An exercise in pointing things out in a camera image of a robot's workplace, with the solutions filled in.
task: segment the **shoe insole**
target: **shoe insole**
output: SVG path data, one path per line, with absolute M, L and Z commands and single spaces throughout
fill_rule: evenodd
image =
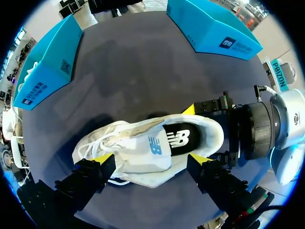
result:
M 187 154 L 200 144 L 201 133 L 197 126 L 191 123 L 163 125 L 172 156 Z

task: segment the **white sneaker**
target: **white sneaker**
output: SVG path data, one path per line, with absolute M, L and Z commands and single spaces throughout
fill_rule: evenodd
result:
M 185 130 L 186 125 L 195 129 Z M 118 121 L 99 128 L 79 141 L 72 158 L 77 163 L 83 158 L 113 153 L 116 170 L 112 178 L 126 182 L 109 182 L 154 188 L 186 168 L 188 153 L 208 157 L 219 150 L 223 141 L 223 129 L 216 121 L 173 114 L 133 124 Z

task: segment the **blue box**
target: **blue box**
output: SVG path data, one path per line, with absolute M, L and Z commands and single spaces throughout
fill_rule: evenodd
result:
M 32 110 L 71 80 L 75 54 L 82 30 L 73 15 L 55 25 L 29 53 L 19 76 L 13 105 Z M 29 77 L 27 70 L 37 66 Z M 20 92 L 18 87 L 23 83 Z
M 263 49 L 234 14 L 208 0 L 168 0 L 167 14 L 196 52 L 250 60 Z

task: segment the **nb logo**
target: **nb logo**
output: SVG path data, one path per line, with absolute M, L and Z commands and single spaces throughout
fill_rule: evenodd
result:
M 160 140 L 154 137 L 148 137 L 149 145 L 151 147 L 152 154 L 162 154 Z
M 172 148 L 185 146 L 188 142 L 188 136 L 190 135 L 189 130 L 180 130 L 177 131 L 177 134 L 174 135 L 173 132 L 167 133 L 167 139 Z

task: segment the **gray table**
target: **gray table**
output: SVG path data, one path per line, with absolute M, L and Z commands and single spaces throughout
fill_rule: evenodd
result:
M 243 61 L 195 53 L 165 12 L 125 15 L 84 31 L 72 82 L 23 115 L 35 181 L 54 187 L 70 174 L 72 151 L 89 132 L 117 120 L 179 113 L 227 90 L 237 104 L 255 102 L 254 84 L 269 85 L 257 57 Z M 267 159 L 233 169 L 253 188 Z M 104 228 L 190 229 L 219 214 L 183 171 L 156 189 L 107 185 L 77 217 Z

